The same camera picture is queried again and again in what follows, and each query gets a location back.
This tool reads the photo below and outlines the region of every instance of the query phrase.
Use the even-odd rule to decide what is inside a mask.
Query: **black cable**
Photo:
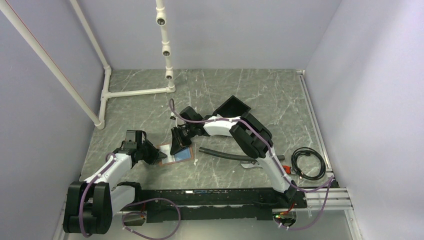
[[[321,168],[319,170],[319,173],[316,176],[308,176],[304,174],[298,166],[298,158],[300,156],[310,156],[310,155],[314,155],[315,157],[317,157],[320,163]],[[326,174],[326,162],[324,161],[324,158],[317,151],[315,151],[314,149],[310,147],[304,146],[294,150],[293,154],[291,155],[291,169],[297,175],[299,175],[300,177],[304,179],[316,181],[316,180],[322,179],[324,175]]]
[[[209,149],[209,148],[204,148],[204,147],[199,147],[199,152],[207,154],[207,155],[215,156],[215,157],[218,157],[218,158],[223,158],[223,159],[236,160],[236,161],[257,162],[256,159],[250,158],[248,156],[235,155],[235,154],[215,151],[215,150],[212,150],[212,149]],[[278,155],[277,158],[280,161],[283,161],[284,159],[286,159],[284,157],[284,155]]]

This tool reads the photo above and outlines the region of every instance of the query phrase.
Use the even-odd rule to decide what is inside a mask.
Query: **purple cable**
[[[110,155],[112,155],[113,156],[113,160],[103,169],[103,170],[101,170],[100,171],[100,175],[102,175],[102,174],[104,174],[109,168],[111,168],[112,167],[112,165],[116,162],[116,160],[115,160],[115,158],[116,158],[116,155],[113,153],[113,152],[111,152],[111,153],[108,153],[107,155],[106,155],[106,157],[109,157]],[[91,187],[91,185],[97,180],[97,179],[99,179],[99,176],[98,175],[96,175],[96,176],[94,176],[93,177],[93,179],[88,183],[88,185],[85,187],[85,189],[84,189],[84,192],[82,193],[82,196],[81,196],[81,201],[79,202],[79,213],[78,213],[78,220],[79,220],[79,229],[81,230],[81,234],[85,237],[85,238],[88,238],[88,237],[90,237],[91,236],[91,234],[87,234],[86,233],[86,230],[84,229],[84,222],[83,222],[83,210],[84,210],[84,200],[86,199],[86,196],[87,196],[87,193],[88,193],[88,191],[89,191],[89,189],[90,189],[90,187]]]
[[[169,100],[169,103],[168,103],[168,105],[169,105],[169,108],[170,108],[170,110],[171,110],[171,112],[175,115],[175,116],[177,116],[179,119],[181,119],[181,120],[183,120],[184,122],[187,122],[187,123],[193,123],[193,124],[205,124],[205,123],[211,123],[211,122],[215,122],[215,121],[227,121],[227,122],[240,122],[240,123],[242,123],[242,124],[244,124],[253,134],[255,134],[255,136],[257,137],[257,138],[259,138],[265,145],[266,145],[266,147],[268,148],[268,152],[269,152],[269,154],[271,155],[272,154],[272,151],[271,151],[271,146],[268,144],[268,142],[257,132],[257,131],[255,131],[246,121],[244,121],[244,120],[242,120],[242,119],[228,119],[228,118],[224,118],[224,117],[219,117],[219,118],[215,118],[215,119],[209,119],[209,120],[201,120],[201,121],[193,121],[193,120],[188,120],[188,119],[185,119],[185,118],[183,118],[183,117],[181,117],[176,111],[175,111],[175,103],[174,103],[174,99],[170,99]],[[272,160],[274,161],[274,164],[277,166],[277,168],[279,169],[279,171],[280,171],[280,173],[282,174],[282,176],[283,176],[283,178],[284,178],[284,180],[290,185],[290,186],[292,186],[293,188],[295,188],[295,189],[297,189],[297,190],[299,190],[299,191],[301,191],[301,192],[304,192],[304,193],[313,193],[313,192],[316,192],[316,191],[318,191],[318,190],[320,190],[320,189],[322,189],[322,188],[324,188],[324,187],[327,187],[327,194],[325,195],[325,199],[324,199],[324,203],[323,203],[323,205],[322,205],[322,208],[321,208],[321,211],[319,211],[319,213],[318,213],[318,215],[316,216],[316,218],[310,223],[310,224],[308,224],[308,225],[306,225],[306,226],[303,226],[303,227],[297,227],[297,228],[294,228],[294,229],[291,229],[291,230],[293,230],[293,231],[296,231],[296,230],[304,230],[304,229],[307,229],[307,228],[309,228],[309,227],[311,227],[312,225],[314,225],[317,221],[318,221],[318,219],[321,217],[321,215],[322,215],[322,213],[323,213],[323,211],[324,211],[324,207],[326,206],[326,202],[327,202],[327,198],[328,198],[328,195],[329,195],[329,191],[330,191],[330,185],[331,185],[331,182],[333,181],[333,179],[334,179],[334,176],[331,176],[324,184],[322,184],[321,186],[319,186],[319,187],[317,187],[317,188],[314,188],[314,189],[311,189],[311,190],[305,190],[305,189],[302,189],[302,188],[300,188],[300,187],[298,187],[298,186],[296,186],[296,185],[294,185],[293,183],[291,183],[286,177],[285,177],[285,175],[286,175],[286,172],[283,170],[283,168],[282,168],[282,166],[281,166],[281,164],[280,164],[280,161],[278,161],[278,159],[277,159],[277,155],[276,154],[274,154],[274,155],[271,155],[271,158],[272,158]]]
[[[329,192],[330,192],[330,186],[328,186],[327,192],[325,193],[324,203],[322,204],[321,210],[318,212],[318,215],[315,217],[315,219],[311,223],[309,223],[306,226],[289,227],[287,229],[290,230],[290,231],[299,231],[299,230],[305,230],[305,229],[311,227],[312,225],[314,225],[318,221],[318,219],[320,219],[321,215],[324,212],[324,207],[326,206],[326,202],[327,202],[327,199],[329,197]]]
[[[179,119],[181,119],[181,120],[183,120],[184,122],[187,122],[187,123],[192,123],[192,124],[205,124],[205,123],[211,123],[211,122],[215,122],[215,121],[227,121],[227,122],[240,122],[240,123],[242,123],[242,124],[244,124],[253,134],[255,134],[256,135],[256,137],[257,138],[259,138],[265,145],[266,145],[266,147],[268,148],[268,151],[269,151],[269,154],[271,155],[272,154],[272,152],[271,152],[271,146],[268,144],[268,142],[257,132],[257,131],[255,131],[246,121],[244,121],[244,120],[242,120],[242,119],[228,119],[228,118],[225,118],[225,117],[219,117],[219,118],[215,118],[215,119],[209,119],[209,120],[201,120],[201,121],[193,121],[193,120],[188,120],[188,119],[185,119],[185,118],[183,118],[182,116],[180,116],[176,111],[175,111],[175,105],[174,105],[174,99],[170,99],[169,100],[169,103],[168,103],[168,105],[169,105],[169,108],[171,109],[171,112],[175,115],[175,116],[177,116]],[[321,186],[319,186],[319,187],[317,187],[317,188],[314,188],[314,189],[311,189],[311,190],[305,190],[305,189],[302,189],[302,188],[300,188],[300,187],[298,187],[298,186],[296,186],[296,185],[294,185],[293,183],[291,183],[286,177],[285,177],[285,175],[286,175],[286,172],[284,171],[284,169],[283,169],[283,167],[281,166],[281,164],[280,164],[280,161],[277,159],[277,155],[276,154],[274,154],[274,155],[272,155],[271,156],[271,158],[272,158],[272,160],[274,161],[274,164],[277,166],[277,168],[278,168],[278,170],[280,171],[280,173],[282,174],[282,176],[283,176],[283,178],[284,178],[284,180],[290,185],[290,186],[292,186],[293,188],[295,188],[295,189],[297,189],[297,190],[299,190],[299,191],[301,191],[301,192],[304,192],[304,193],[313,193],[313,192],[316,192],[316,191],[318,191],[318,190],[320,190],[320,189],[322,189],[322,188],[324,188],[324,187],[327,187],[327,186],[330,186],[330,183],[331,183],[331,181],[332,181],[332,179],[329,179],[329,180],[327,180],[324,184],[322,184]]]
[[[130,231],[131,233],[133,233],[133,234],[135,234],[135,235],[138,235],[138,236],[140,236],[140,237],[142,237],[142,238],[145,238],[145,239],[149,239],[149,240],[165,240],[165,239],[168,239],[168,238],[170,238],[172,235],[174,235],[175,234],[175,232],[178,230],[178,228],[180,227],[180,224],[181,224],[181,212],[180,212],[180,209],[178,208],[178,206],[173,202],[173,201],[171,201],[171,200],[169,200],[169,199],[166,199],[166,198],[161,198],[161,197],[156,197],[156,198],[152,198],[152,199],[148,199],[148,200],[144,200],[144,201],[139,201],[139,202],[135,202],[135,203],[130,203],[130,204],[128,204],[128,205],[126,205],[125,207],[131,207],[131,206],[135,206],[135,205],[139,205],[139,204],[144,204],[144,203],[148,203],[148,202],[151,202],[151,201],[156,201],[156,200],[164,200],[164,201],[167,201],[168,203],[170,203],[171,205],[173,205],[174,207],[175,207],[175,209],[176,209],[176,211],[178,212],[178,223],[176,224],[176,227],[175,227],[175,229],[168,235],[168,236],[164,236],[164,237],[161,237],[161,238],[154,238],[154,237],[149,237],[149,236],[145,236],[145,235],[143,235],[143,234],[141,234],[141,233],[139,233],[139,232],[137,232],[137,231],[134,231],[134,230],[132,230],[131,228],[129,228],[129,227],[127,227],[127,226],[125,226],[125,223],[124,223],[124,220],[125,220],[125,218],[127,217],[127,216],[129,216],[129,215],[132,215],[132,214],[134,214],[134,213],[136,213],[136,212],[129,212],[129,213],[127,213],[127,214],[125,214],[124,216],[122,216],[122,226],[123,226],[123,229],[125,229],[125,230],[127,230],[127,231]]]

